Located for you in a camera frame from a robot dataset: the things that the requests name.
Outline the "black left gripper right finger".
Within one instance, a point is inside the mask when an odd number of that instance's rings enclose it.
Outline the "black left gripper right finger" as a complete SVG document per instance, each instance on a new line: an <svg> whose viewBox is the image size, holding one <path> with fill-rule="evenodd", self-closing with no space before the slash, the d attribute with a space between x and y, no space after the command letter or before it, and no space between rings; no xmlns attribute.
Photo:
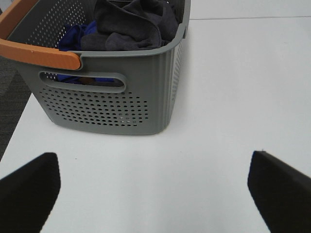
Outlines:
<svg viewBox="0 0 311 233"><path fill-rule="evenodd" d="M270 232L311 231L310 177L265 151L255 151L247 186Z"/></svg>

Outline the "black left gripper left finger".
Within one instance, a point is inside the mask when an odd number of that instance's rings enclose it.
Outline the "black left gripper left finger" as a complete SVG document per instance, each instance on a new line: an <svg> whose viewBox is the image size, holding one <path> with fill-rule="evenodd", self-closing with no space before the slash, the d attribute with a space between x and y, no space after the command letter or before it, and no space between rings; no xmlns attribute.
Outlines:
<svg viewBox="0 0 311 233"><path fill-rule="evenodd" d="M38 233L61 188L56 153L44 153L0 180L0 231Z"/></svg>

